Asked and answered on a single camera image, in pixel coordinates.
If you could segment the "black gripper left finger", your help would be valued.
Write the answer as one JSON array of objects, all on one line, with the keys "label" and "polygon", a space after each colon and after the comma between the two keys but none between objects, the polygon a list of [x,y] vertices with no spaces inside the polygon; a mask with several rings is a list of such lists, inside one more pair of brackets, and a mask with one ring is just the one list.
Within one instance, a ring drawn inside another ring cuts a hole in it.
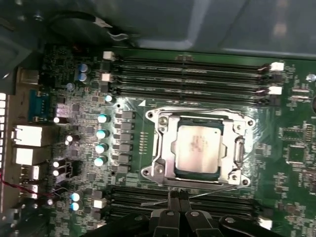
[{"label": "black gripper left finger", "polygon": [[168,208],[156,210],[148,218],[131,213],[85,234],[86,237],[178,237],[180,235],[182,192],[168,194]]}]

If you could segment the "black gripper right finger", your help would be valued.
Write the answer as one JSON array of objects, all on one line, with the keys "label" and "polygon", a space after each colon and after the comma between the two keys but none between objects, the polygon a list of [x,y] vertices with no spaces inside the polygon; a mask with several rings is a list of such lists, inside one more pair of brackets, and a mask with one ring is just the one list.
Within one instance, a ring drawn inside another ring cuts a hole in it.
[{"label": "black gripper right finger", "polygon": [[233,215],[226,215],[213,222],[208,212],[192,210],[189,194],[181,191],[181,210],[191,231],[197,237],[279,237],[280,234],[254,224],[249,220]]}]

